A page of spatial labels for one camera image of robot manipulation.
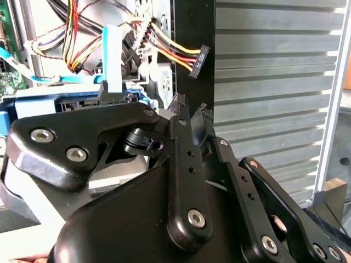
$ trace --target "metal panel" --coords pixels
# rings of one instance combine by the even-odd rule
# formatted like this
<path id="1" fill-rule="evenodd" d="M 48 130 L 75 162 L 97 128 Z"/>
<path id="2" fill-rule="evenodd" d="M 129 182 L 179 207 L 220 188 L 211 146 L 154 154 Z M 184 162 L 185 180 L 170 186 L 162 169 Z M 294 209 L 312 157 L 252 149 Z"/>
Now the metal panel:
<path id="1" fill-rule="evenodd" d="M 266 79 L 262 81 L 216 83 L 216 102 L 267 96 L 321 92 L 330 89 L 332 76 Z"/>
<path id="2" fill-rule="evenodd" d="M 330 12 L 234 8 L 217 8 L 216 15 L 217 29 L 236 30 L 337 30 L 344 18 Z"/>
<path id="3" fill-rule="evenodd" d="M 325 116 L 325 112 L 312 112 L 273 119 L 216 125 L 215 130 L 218 136 L 228 141 L 242 140 L 267 134 L 316 127 L 325 123 Z"/>
<path id="4" fill-rule="evenodd" d="M 346 5 L 346 0 L 217 0 L 217 3 L 264 4 L 313 8 L 340 8 Z"/>
<path id="5" fill-rule="evenodd" d="M 240 59 L 220 59 L 217 56 L 215 61 L 215 68 L 241 68 L 241 67 L 264 67 L 264 66 L 292 66 L 292 65 L 315 65 L 315 64 L 334 64 L 336 62 L 335 56 L 287 56 L 287 57 L 272 57 L 269 58 L 240 58 Z"/>
<path id="6" fill-rule="evenodd" d="M 299 145 L 312 144 L 323 137 L 322 129 L 292 131 L 288 134 L 271 134 L 259 139 L 249 139 L 240 142 L 231 142 L 230 145 L 238 153 L 237 157 L 255 156 L 265 152 L 282 150 Z"/>
<path id="7" fill-rule="evenodd" d="M 216 34 L 216 55 L 254 53 L 327 52 L 338 50 L 333 35 L 231 35 Z"/>
<path id="8" fill-rule="evenodd" d="M 214 121 L 228 122 L 283 113 L 317 110 L 328 106 L 329 97 L 329 95 L 311 95 L 249 102 L 239 101 L 239 103 L 233 101 L 232 103 L 214 106 Z"/>
<path id="9" fill-rule="evenodd" d="M 345 16 L 335 9 L 345 6 L 217 0 L 216 133 L 238 158 L 262 163 L 303 207 L 313 194 L 341 42 Z"/>

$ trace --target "black wire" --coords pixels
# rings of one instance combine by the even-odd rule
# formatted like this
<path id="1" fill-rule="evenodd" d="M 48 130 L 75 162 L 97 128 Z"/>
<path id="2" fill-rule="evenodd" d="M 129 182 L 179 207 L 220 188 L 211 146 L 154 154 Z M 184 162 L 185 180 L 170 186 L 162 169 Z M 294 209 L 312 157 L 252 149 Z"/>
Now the black wire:
<path id="1" fill-rule="evenodd" d="M 49 53 L 51 51 L 56 50 L 57 48 L 59 48 L 62 44 L 63 44 L 64 40 L 61 39 L 59 42 L 57 42 L 54 46 L 52 46 L 51 48 L 48 49 L 44 49 L 42 50 L 43 53 Z"/>
<path id="2" fill-rule="evenodd" d="M 68 17 L 68 6 L 64 4 L 61 0 L 47 0 L 50 7 L 54 10 L 55 14 L 63 21 L 66 22 Z M 89 35 L 99 35 L 103 31 L 103 26 L 80 15 L 78 18 L 78 29 L 82 33 L 87 33 Z"/>
<path id="3" fill-rule="evenodd" d="M 163 45 L 165 45 L 165 46 L 166 46 L 168 49 L 170 49 L 171 51 L 176 52 L 176 53 L 178 53 L 179 55 L 182 55 L 182 56 L 184 56 L 184 57 L 186 57 L 186 58 L 188 58 L 188 57 L 196 58 L 196 57 L 197 57 L 196 54 L 188 54 L 188 53 L 185 53 L 185 52 L 179 50 L 178 48 L 175 48 L 175 47 L 171 46 L 171 45 L 168 44 L 160 35 L 158 35 L 158 34 L 156 33 L 156 31 L 155 31 L 153 28 L 150 28 L 149 30 L 154 34 L 154 36 L 157 37 L 157 40 L 158 40 L 158 41 L 160 41 Z"/>

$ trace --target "wire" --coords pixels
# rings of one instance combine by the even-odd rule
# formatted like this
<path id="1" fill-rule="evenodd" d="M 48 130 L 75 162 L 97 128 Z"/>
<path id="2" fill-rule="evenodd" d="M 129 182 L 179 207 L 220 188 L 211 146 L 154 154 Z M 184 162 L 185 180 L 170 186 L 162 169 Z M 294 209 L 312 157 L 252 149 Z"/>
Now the wire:
<path id="1" fill-rule="evenodd" d="M 181 56 L 190 56 L 190 57 L 193 57 L 193 58 L 196 58 L 197 57 L 197 54 L 189 54 L 189 53 L 185 53 L 173 46 L 171 46 L 170 44 L 168 44 L 166 41 L 164 41 L 161 37 L 159 37 L 155 30 L 151 27 L 149 28 L 149 31 L 152 33 L 152 37 L 156 38 L 161 44 L 165 45 L 168 49 L 170 49 L 171 51 L 173 52 L 176 52 L 178 53 L 179 55 Z"/>
<path id="2" fill-rule="evenodd" d="M 185 62 L 196 62 L 196 59 L 189 59 L 189 58 L 185 58 L 185 57 L 182 57 L 182 56 L 179 56 L 177 55 L 176 53 L 172 53 L 169 49 L 167 49 L 163 44 L 161 44 L 159 41 L 157 41 L 160 45 L 161 45 L 161 48 L 167 52 L 167 54 L 181 60 L 181 61 L 185 61 Z"/>
<path id="3" fill-rule="evenodd" d="M 168 53 L 166 53 L 165 51 L 163 51 L 162 49 L 160 48 L 156 48 L 158 52 L 160 52 L 162 55 L 168 57 L 170 60 L 182 65 L 183 67 L 185 67 L 187 70 L 189 70 L 190 72 L 193 70 L 188 64 L 180 61 L 179 59 L 169 55 Z"/>
<path id="4" fill-rule="evenodd" d="M 192 50 L 192 49 L 187 49 L 187 48 L 184 48 L 183 46 L 177 44 L 176 42 L 174 42 L 173 40 L 171 40 L 169 37 L 167 37 L 161 29 L 159 29 L 155 23 L 151 23 L 151 26 L 152 28 L 156 31 L 156 33 L 158 35 L 160 35 L 161 38 L 163 38 L 165 41 L 167 41 L 169 44 L 173 45 L 174 47 L 176 48 L 179 48 L 181 51 L 183 52 L 186 52 L 186 53 L 189 53 L 189 54 L 198 54 L 201 52 L 201 50 L 199 49 L 195 49 L 195 50 Z"/>
<path id="5" fill-rule="evenodd" d="M 91 47 L 95 42 L 97 42 L 88 52 L 84 54 L 84 52 Z M 101 46 L 101 35 L 94 38 L 89 44 L 87 44 L 80 52 L 78 52 L 73 59 L 72 69 L 75 70 L 76 67 L 83 61 L 86 60 L 92 52 L 97 50 Z"/>
<path id="6" fill-rule="evenodd" d="M 88 4 L 78 16 L 79 31 L 88 35 L 99 35 L 102 32 L 103 26 L 82 16 L 81 13 L 88 7 L 100 2 L 101 0 L 96 0 L 91 4 Z M 66 22 L 68 16 L 68 6 L 64 4 L 61 0 L 47 0 L 50 7 L 54 10 L 55 14 L 63 21 Z"/>

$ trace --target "black bracket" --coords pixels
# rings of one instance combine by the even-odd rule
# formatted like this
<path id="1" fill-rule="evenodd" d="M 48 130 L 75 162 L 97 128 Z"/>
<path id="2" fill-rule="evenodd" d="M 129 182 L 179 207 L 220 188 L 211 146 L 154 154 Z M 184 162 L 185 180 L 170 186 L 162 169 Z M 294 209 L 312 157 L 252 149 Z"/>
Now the black bracket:
<path id="1" fill-rule="evenodd" d="M 227 167 L 225 181 L 241 239 L 244 258 L 250 262 L 295 262 L 277 239 L 250 174 L 239 167 L 230 145 L 214 138 L 219 162 Z"/>
<path id="2" fill-rule="evenodd" d="M 153 109 L 142 103 L 23 118 L 10 128 L 6 154 L 18 169 L 30 175 L 63 190 L 79 190 L 88 182 L 101 157 L 99 144 L 104 143 L 101 134 L 112 131 L 115 140 L 136 126 L 150 129 L 158 120 Z M 36 129 L 48 131 L 52 140 L 43 143 L 33 139 Z M 68 159 L 71 148 L 81 149 L 77 154 L 85 154 L 85 159 L 79 162 Z"/>
<path id="3" fill-rule="evenodd" d="M 276 215 L 287 228 L 290 253 L 297 262 L 346 262 L 339 249 L 323 233 L 273 177 L 252 158 L 240 166 L 250 172 L 267 214 Z"/>

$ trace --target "motherboard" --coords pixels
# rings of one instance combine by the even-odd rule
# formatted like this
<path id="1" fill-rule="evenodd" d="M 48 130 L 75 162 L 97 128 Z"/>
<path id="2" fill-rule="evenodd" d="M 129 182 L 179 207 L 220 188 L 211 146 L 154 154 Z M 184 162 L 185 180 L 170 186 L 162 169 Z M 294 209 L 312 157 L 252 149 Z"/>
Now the motherboard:
<path id="1" fill-rule="evenodd" d="M 19 59 L 11 14 L 6 0 L 0 0 L 0 47 L 6 49 L 15 59 Z M 0 59 L 0 98 L 25 88 L 22 75 Z"/>

